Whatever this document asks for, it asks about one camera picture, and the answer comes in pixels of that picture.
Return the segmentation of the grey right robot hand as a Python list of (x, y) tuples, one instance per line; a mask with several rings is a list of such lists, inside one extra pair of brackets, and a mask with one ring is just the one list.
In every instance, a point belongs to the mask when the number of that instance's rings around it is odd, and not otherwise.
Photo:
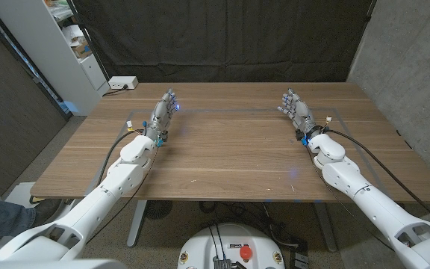
[(297, 137), (311, 139), (320, 134), (320, 127), (315, 123), (310, 108), (293, 89), (289, 88), (287, 93), (283, 94), (278, 110), (291, 120)]

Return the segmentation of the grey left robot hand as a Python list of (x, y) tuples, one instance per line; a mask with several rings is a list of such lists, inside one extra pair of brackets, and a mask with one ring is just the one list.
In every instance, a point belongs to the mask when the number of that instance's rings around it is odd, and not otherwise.
[(152, 140), (166, 141), (172, 116), (179, 108), (177, 97), (173, 89), (169, 88), (152, 111), (145, 136)]

